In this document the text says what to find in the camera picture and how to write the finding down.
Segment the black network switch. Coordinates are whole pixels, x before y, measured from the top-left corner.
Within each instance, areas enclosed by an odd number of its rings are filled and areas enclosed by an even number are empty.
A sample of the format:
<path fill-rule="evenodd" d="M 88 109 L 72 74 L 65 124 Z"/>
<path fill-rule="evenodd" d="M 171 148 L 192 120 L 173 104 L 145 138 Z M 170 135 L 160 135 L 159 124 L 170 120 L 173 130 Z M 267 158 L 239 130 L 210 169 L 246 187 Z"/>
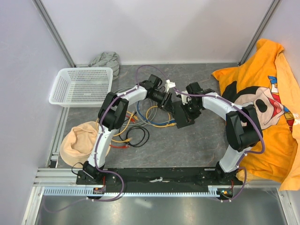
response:
<path fill-rule="evenodd" d="M 172 104 L 173 111 L 174 111 L 173 118 L 176 122 L 176 126 L 178 129 L 193 125 L 195 123 L 194 120 L 190 119 L 186 115 L 181 105 L 182 105 L 181 101 L 176 101 Z"/>

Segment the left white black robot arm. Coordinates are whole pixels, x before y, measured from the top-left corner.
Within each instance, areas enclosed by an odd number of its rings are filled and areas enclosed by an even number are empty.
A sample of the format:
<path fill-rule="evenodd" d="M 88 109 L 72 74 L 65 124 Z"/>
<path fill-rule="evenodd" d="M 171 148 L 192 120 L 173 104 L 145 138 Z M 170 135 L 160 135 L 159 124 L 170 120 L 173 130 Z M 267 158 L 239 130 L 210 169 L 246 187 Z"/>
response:
<path fill-rule="evenodd" d="M 158 91 L 161 79 L 151 75 L 148 80 L 138 83 L 123 93 L 109 92 L 99 110 L 99 131 L 91 155 L 82 164 L 82 170 L 77 174 L 76 184 L 99 184 L 105 177 L 103 167 L 107 150 L 113 136 L 125 121 L 128 107 L 144 99 L 151 99 L 164 104 L 168 98 L 169 89 L 176 87 L 174 82 L 166 80 L 165 92 Z"/>

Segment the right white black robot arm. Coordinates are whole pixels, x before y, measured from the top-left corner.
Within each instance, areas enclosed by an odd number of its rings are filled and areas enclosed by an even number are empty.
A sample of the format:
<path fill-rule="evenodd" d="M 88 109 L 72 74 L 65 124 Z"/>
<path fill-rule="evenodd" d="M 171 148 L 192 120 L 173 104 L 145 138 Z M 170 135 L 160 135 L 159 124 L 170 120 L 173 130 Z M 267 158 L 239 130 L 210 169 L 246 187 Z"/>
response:
<path fill-rule="evenodd" d="M 240 163 L 258 142 L 262 144 L 264 153 L 265 144 L 254 105 L 237 105 L 214 92 L 211 89 L 203 90 L 198 83 L 192 83 L 180 92 L 182 109 L 190 120 L 195 119 L 201 110 L 210 110 L 225 121 L 225 133 L 228 142 L 224 156 L 215 166 L 215 180 L 219 184 L 226 184 L 233 179 L 240 169 Z"/>

